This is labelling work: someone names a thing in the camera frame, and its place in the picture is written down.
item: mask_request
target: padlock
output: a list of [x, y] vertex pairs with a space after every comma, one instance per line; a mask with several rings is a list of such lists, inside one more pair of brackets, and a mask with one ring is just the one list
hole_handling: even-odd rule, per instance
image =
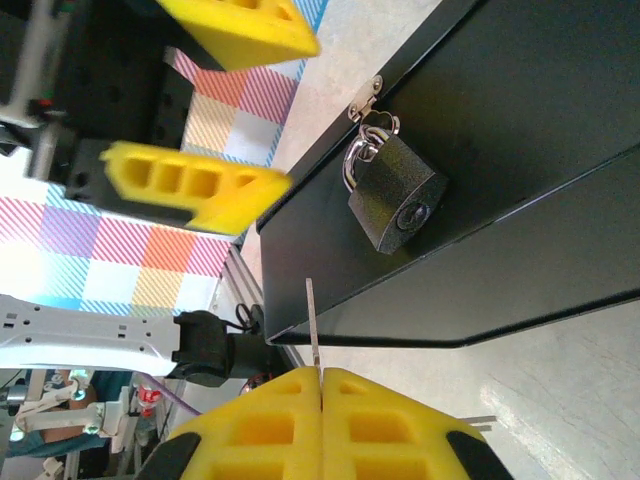
[[[378, 141], [370, 135], [371, 127], [363, 127], [345, 158], [345, 184], [352, 190], [349, 207], [375, 249], [389, 255], [429, 219], [448, 179], [397, 135], [386, 131], [381, 135], [374, 127]], [[358, 161], [369, 165], [356, 178]]]

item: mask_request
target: white bracket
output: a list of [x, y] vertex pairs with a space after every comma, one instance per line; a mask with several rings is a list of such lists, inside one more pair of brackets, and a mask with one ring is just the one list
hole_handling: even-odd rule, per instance
[[0, 368], [137, 370], [166, 376], [180, 349], [173, 317], [118, 317], [0, 295]]
[[64, 470], [64, 465], [62, 464], [62, 462], [59, 462], [55, 458], [51, 457], [42, 462], [42, 468], [44, 468], [44, 472], [38, 475], [35, 480], [56, 479], [58, 475], [60, 475]]
[[376, 95], [382, 90], [382, 83], [382, 77], [376, 75], [360, 87], [347, 110], [347, 116], [353, 123], [358, 123], [371, 112], [373, 104], [378, 100]]
[[47, 392], [39, 402], [27, 402], [20, 407], [13, 425], [12, 439], [21, 440], [24, 434], [38, 430], [84, 427], [85, 433], [113, 438], [114, 443], [120, 445], [129, 423], [129, 387], [122, 387], [118, 400], [113, 402], [93, 402], [77, 410], [45, 411], [68, 400], [75, 388], [74, 384]]

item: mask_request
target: padlock body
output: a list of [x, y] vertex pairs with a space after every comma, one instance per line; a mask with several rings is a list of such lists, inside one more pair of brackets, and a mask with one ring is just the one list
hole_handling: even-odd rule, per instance
[[392, 254], [429, 219], [448, 180], [391, 135], [358, 178], [349, 207], [378, 252]]

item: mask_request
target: gray floor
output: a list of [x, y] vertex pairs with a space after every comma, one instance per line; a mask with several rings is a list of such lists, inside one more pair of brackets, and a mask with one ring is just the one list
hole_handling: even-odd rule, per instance
[[[295, 164], [438, 3], [329, 0], [323, 53], [308, 63], [274, 166]], [[243, 256], [260, 279], [255, 232]], [[325, 366], [452, 415], [497, 415], [487, 439], [518, 479], [635, 479], [639, 339], [640, 303], [632, 303], [459, 350], [323, 348], [322, 355]], [[309, 361], [309, 349], [301, 350]]]

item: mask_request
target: metal rod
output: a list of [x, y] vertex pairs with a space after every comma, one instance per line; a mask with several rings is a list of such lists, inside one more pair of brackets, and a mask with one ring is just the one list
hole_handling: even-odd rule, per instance
[[465, 417], [461, 418], [463, 422], [467, 422], [470, 425], [474, 425], [476, 423], [488, 423], [488, 422], [497, 422], [498, 417], [495, 415], [484, 415], [482, 417]]
[[229, 287], [232, 290], [231, 293], [235, 297], [237, 303], [242, 303], [244, 301], [242, 292], [240, 291], [240, 288], [236, 283], [236, 279], [233, 278], [233, 273], [231, 273], [229, 265], [226, 263], [224, 264], [224, 270], [227, 272], [227, 275], [225, 275], [224, 278], [227, 278], [229, 280]]
[[67, 453], [64, 461], [64, 480], [76, 480], [80, 468], [80, 452]]
[[133, 471], [138, 473], [142, 469], [142, 449], [140, 444], [136, 442], [133, 445]]
[[29, 390], [27, 391], [27, 402], [37, 402], [42, 398], [42, 391], [44, 389], [46, 376], [46, 370], [38, 369], [31, 371]]
[[318, 344], [318, 324], [316, 323], [316, 303], [313, 297], [313, 281], [307, 278], [307, 306], [309, 308], [309, 331], [311, 333], [311, 352], [313, 353], [313, 365], [318, 369], [322, 379], [322, 367], [320, 366], [320, 346]]
[[298, 352], [296, 347], [291, 345], [283, 345], [282, 350], [291, 361], [293, 368], [304, 367], [304, 360], [302, 360], [302, 357], [300, 356], [300, 353]]

